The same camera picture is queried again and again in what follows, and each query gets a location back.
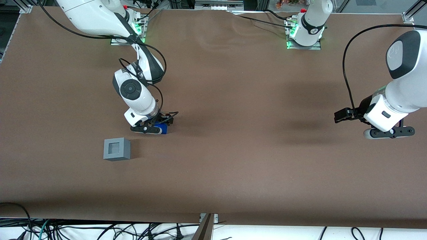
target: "metal mounting plate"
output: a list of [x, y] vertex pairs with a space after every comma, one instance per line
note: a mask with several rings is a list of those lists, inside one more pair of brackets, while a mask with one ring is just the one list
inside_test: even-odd
[[[206, 214], [200, 214], [199, 223], [202, 223], [205, 216], [206, 216]], [[218, 214], [214, 214], [213, 217], [215, 218], [214, 223], [218, 223]]]

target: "blue block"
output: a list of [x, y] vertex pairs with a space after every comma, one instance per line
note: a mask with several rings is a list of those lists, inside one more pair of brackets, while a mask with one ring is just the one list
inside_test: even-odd
[[161, 129], [161, 134], [167, 133], [167, 124], [166, 123], [154, 124], [154, 126]]
[[126, 138], [105, 139], [104, 159], [109, 161], [131, 159], [131, 141]]

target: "brown paper sheet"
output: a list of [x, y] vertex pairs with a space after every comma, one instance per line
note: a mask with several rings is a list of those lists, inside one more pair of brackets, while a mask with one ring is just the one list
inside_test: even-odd
[[[406, 139], [366, 140], [367, 125], [333, 122], [350, 106], [345, 44], [385, 23], [401, 18], [331, 15], [323, 49], [303, 51], [286, 49], [280, 27], [228, 12], [162, 11], [146, 43], [167, 59], [164, 110], [180, 113], [169, 134], [151, 136], [129, 130], [111, 84], [133, 49], [68, 33], [35, 7], [0, 65], [0, 200], [43, 218], [197, 222], [215, 212], [229, 224], [425, 228], [427, 111], [407, 117], [417, 132]], [[356, 104], [391, 80], [385, 51], [405, 31], [377, 29], [350, 47]], [[133, 159], [103, 160], [104, 139], [119, 137]]]

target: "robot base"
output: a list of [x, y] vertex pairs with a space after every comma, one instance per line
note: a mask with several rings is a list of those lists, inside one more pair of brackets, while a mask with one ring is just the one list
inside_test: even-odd
[[[145, 43], [145, 37], [147, 35], [147, 25], [148, 25], [148, 17], [139, 20], [138, 22], [133, 22], [133, 30], [140, 36], [142, 39], [142, 42]], [[123, 39], [111, 39], [110, 45], [114, 46], [124, 46], [124, 45], [130, 45], [126, 40]]]
[[285, 28], [287, 49], [321, 50], [320, 40], [317, 40], [317, 42], [313, 46], [307, 47], [307, 46], [299, 45], [298, 43], [296, 43], [294, 39], [290, 37], [291, 32], [295, 30], [295, 24], [297, 22], [298, 22], [297, 15], [293, 15], [292, 17], [284, 20], [285, 26], [293, 27], [293, 29]]
[[173, 117], [171, 117], [169, 113], [160, 113], [155, 118], [154, 124], [150, 123], [152, 121], [152, 119], [150, 119], [135, 127], [131, 127], [131, 131], [156, 135], [167, 134], [167, 127], [173, 124]]

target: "black circular cap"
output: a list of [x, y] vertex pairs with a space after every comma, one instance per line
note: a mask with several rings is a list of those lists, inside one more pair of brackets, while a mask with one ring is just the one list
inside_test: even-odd
[[141, 83], [135, 79], [128, 79], [120, 86], [120, 93], [129, 100], [136, 100], [141, 94]]
[[135, 90], [136, 90], [135, 84], [133, 84], [133, 83], [126, 84], [126, 86], [125, 86], [126, 93], [131, 94], [131, 93], [135, 92]]

